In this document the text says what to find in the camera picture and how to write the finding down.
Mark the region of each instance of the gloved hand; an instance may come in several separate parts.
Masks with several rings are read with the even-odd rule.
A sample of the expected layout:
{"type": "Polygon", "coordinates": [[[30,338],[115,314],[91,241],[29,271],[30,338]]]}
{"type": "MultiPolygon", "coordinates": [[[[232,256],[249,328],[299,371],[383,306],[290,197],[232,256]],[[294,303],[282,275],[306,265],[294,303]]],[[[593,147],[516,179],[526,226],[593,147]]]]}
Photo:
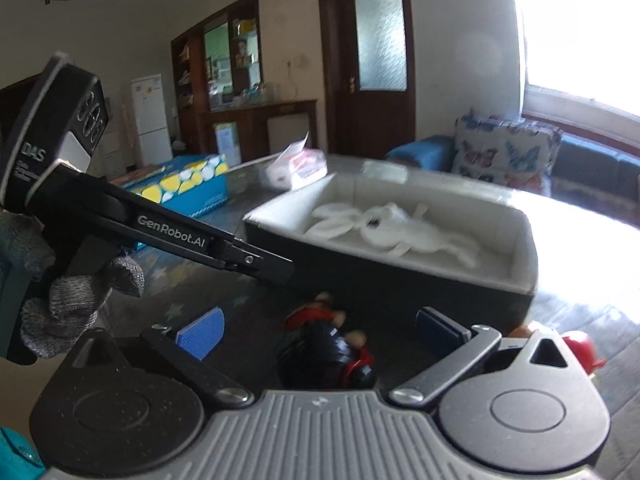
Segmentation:
{"type": "MultiPolygon", "coordinates": [[[[0,214],[0,293],[11,266],[39,280],[54,261],[55,254],[33,218],[7,211],[0,214]]],[[[43,358],[67,352],[94,323],[114,288],[128,296],[142,296],[145,275],[128,256],[114,258],[91,276],[55,279],[49,301],[32,298],[22,306],[20,335],[25,346],[43,358]]]]}

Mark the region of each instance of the refrigerator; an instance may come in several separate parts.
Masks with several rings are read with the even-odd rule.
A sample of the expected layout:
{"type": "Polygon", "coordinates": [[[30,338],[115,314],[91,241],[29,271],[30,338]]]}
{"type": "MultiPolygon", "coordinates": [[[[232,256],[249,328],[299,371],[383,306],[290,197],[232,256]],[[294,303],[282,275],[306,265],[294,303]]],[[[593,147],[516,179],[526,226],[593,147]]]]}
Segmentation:
{"type": "Polygon", "coordinates": [[[162,76],[150,75],[131,82],[136,120],[136,158],[140,167],[173,158],[162,94],[162,76]]]}

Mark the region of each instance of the table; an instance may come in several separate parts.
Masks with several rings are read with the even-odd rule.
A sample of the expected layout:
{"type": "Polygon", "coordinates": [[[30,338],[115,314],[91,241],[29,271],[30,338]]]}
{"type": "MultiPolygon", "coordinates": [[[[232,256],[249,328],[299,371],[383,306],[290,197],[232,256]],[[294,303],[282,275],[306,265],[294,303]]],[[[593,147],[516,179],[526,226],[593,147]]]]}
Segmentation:
{"type": "Polygon", "coordinates": [[[242,161],[247,162],[271,153],[267,121],[274,117],[307,114],[312,148],[318,147],[316,101],[278,101],[264,104],[247,104],[236,108],[219,108],[203,112],[196,118],[198,145],[201,153],[219,153],[214,125],[236,123],[242,161]]]}
{"type": "MultiPolygon", "coordinates": [[[[334,155],[328,157],[328,165],[330,172],[365,171],[382,180],[397,178],[405,171],[407,182],[415,185],[436,178],[444,187],[463,186],[524,211],[539,259],[538,291],[527,319],[561,333],[584,330],[594,339],[599,356],[609,360],[598,372],[597,385],[613,421],[598,469],[606,478],[615,478],[625,465],[640,472],[638,229],[549,198],[451,174],[405,169],[388,162],[370,161],[366,166],[361,159],[334,155]]],[[[229,202],[201,220],[242,237],[242,216],[276,195],[255,184],[257,170],[257,166],[249,166],[229,173],[229,202]]],[[[145,271],[145,293],[140,300],[112,295],[102,317],[114,335],[137,335],[153,323],[175,323],[220,306],[228,330],[223,344],[207,361],[250,388],[278,386],[273,373],[273,334],[282,329],[286,314],[308,298],[155,248],[139,251],[135,259],[145,271]]],[[[366,319],[351,321],[369,335],[378,365],[391,370],[383,388],[398,384],[407,374],[432,362],[415,341],[391,329],[367,326],[366,319]]],[[[640,478],[640,473],[629,478],[640,478]]]]}

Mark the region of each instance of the frosted glass panel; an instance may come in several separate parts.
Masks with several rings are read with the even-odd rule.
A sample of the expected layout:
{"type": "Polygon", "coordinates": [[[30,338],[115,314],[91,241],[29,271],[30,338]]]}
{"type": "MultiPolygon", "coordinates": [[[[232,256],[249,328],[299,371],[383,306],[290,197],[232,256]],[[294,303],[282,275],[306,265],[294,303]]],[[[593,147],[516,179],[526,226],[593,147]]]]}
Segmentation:
{"type": "Polygon", "coordinates": [[[356,0],[360,90],[406,90],[402,0],[356,0]]]}

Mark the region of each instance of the shoebox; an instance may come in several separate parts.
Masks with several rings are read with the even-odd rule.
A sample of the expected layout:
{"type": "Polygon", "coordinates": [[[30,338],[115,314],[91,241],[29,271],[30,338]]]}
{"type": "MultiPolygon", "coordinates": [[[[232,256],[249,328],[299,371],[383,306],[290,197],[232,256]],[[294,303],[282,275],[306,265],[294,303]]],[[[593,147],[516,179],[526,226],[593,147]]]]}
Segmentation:
{"type": "MultiPolygon", "coordinates": [[[[224,155],[180,155],[120,185],[183,215],[197,218],[226,202],[224,155]]],[[[144,247],[139,243],[136,250],[144,247]]]]}
{"type": "Polygon", "coordinates": [[[458,176],[400,184],[334,173],[274,198],[243,220],[249,243],[293,261],[287,285],[309,297],[328,291],[337,308],[384,313],[403,330],[412,329],[420,307],[432,306],[465,326],[482,323],[509,333],[524,322],[536,291],[538,257],[526,215],[508,201],[474,193],[458,176]],[[424,220],[479,243],[477,265],[468,268],[442,250],[394,254],[368,244],[358,229],[332,239],[307,235],[319,221],[312,212],[336,202],[360,211],[393,202],[409,215],[428,206],[424,220]]]}

